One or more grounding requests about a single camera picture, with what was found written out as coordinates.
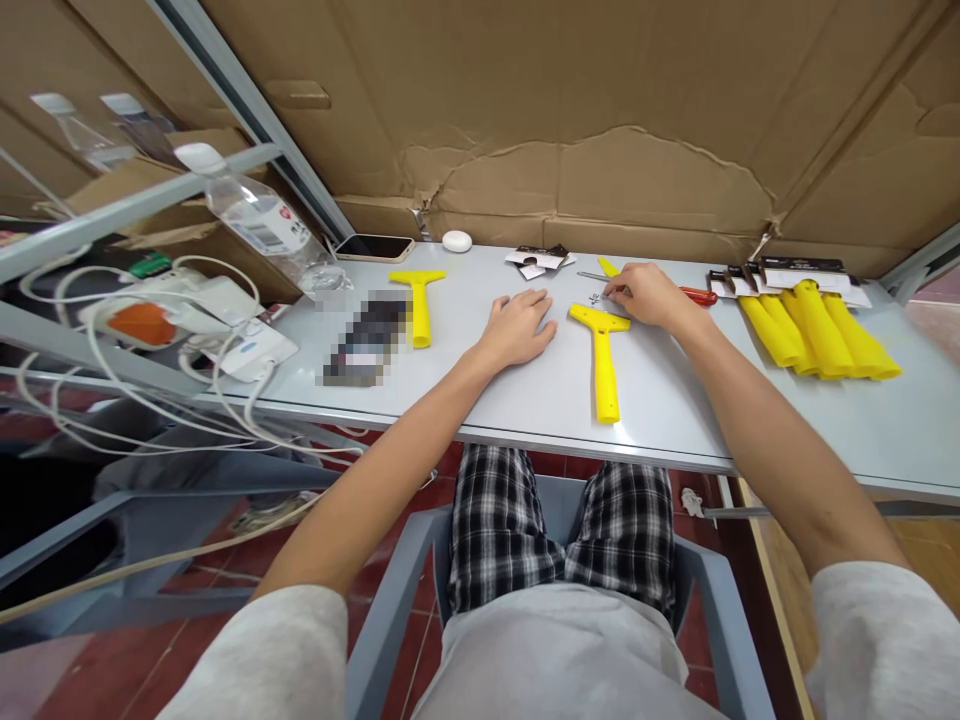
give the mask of screwdriver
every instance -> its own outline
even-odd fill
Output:
[[[577,275],[583,275],[584,277],[593,278],[594,280],[603,280],[604,282],[609,282],[610,278],[606,275],[597,275],[596,273],[586,273],[578,272]],[[712,307],[717,304],[717,294],[710,290],[697,290],[696,288],[681,287],[683,294],[688,298],[693,300],[700,307]]]

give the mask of white table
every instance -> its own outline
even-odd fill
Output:
[[[706,395],[686,356],[663,331],[634,322],[610,336],[621,421],[596,422],[590,331],[567,315],[572,303],[589,305],[602,290],[578,270],[601,272],[596,255],[558,273],[527,282],[505,264],[508,250],[474,247],[456,255],[439,244],[417,243],[400,265],[344,263],[357,291],[340,310],[316,311],[301,300],[279,329],[300,345],[266,388],[258,409],[311,422],[383,428],[420,398],[480,336],[490,303],[500,295],[546,287],[554,298],[547,319],[560,321],[556,339],[532,363],[498,377],[463,424],[458,439],[581,455],[649,462],[710,473],[736,472]],[[618,267],[634,258],[607,256]],[[681,285],[706,286],[718,266],[658,261]],[[317,380],[362,299],[370,291],[404,286],[389,282],[396,270],[444,270],[428,286],[433,344],[402,348],[382,385],[324,387]],[[888,349],[904,374],[874,383],[801,378],[775,367],[733,301],[711,309],[719,327],[769,377],[869,488],[899,497],[960,504],[960,371],[906,318],[877,285],[868,288],[874,309],[861,324]],[[224,383],[238,405],[249,386]]]

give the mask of charger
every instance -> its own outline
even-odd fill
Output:
[[[220,371],[240,382],[256,382],[299,349],[292,340],[262,321],[253,319],[244,328],[240,340],[224,356]],[[216,355],[211,356],[206,350],[204,352],[216,362]]]

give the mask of green object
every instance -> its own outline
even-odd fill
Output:
[[[130,274],[134,277],[146,280],[148,277],[161,275],[169,270],[173,265],[170,258],[162,253],[152,252],[143,260],[135,262],[130,268]]]

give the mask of plastic water bottle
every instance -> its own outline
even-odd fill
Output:
[[[120,116],[121,122],[117,123],[117,127],[140,152],[167,165],[180,167],[180,161],[173,154],[173,146],[166,135],[175,131],[173,123],[165,117],[152,116],[129,93],[101,95],[100,99]]]
[[[178,147],[180,162],[207,177],[207,207],[311,298],[353,287],[343,268],[271,188],[227,167],[206,143]]]
[[[137,150],[132,145],[115,143],[90,127],[63,95],[41,93],[31,95],[30,99],[56,119],[70,147],[100,172],[111,172],[117,165],[136,156]]]

